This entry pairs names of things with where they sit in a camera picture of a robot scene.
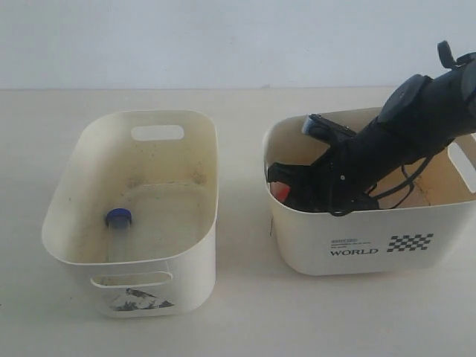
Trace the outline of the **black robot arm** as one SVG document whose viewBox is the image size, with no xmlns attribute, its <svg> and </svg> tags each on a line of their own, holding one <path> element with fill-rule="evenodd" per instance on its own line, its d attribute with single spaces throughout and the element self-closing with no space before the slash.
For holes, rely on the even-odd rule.
<svg viewBox="0 0 476 357">
<path fill-rule="evenodd" d="M 475 53 L 454 58 L 446 41 L 437 50 L 447 72 L 408 78 L 363 129 L 308 115 L 303 134 L 328 148 L 311 164 L 269 166 L 266 181 L 287 187 L 277 200 L 333 216 L 377 210 L 380 199 L 412 189 L 432 158 L 456 138 L 475 133 Z"/>
</svg>

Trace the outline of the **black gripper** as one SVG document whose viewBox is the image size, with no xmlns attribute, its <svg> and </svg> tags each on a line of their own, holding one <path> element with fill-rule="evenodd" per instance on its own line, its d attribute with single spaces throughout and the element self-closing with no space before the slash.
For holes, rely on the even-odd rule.
<svg viewBox="0 0 476 357">
<path fill-rule="evenodd" d="M 380 140 L 326 138 L 329 147 L 311 165 L 274 162 L 268 183 L 308 184 L 308 192 L 290 191 L 282 204 L 302 212 L 345 216 L 353 211 L 378 210 L 379 200 L 367 191 L 383 177 Z"/>
</svg>

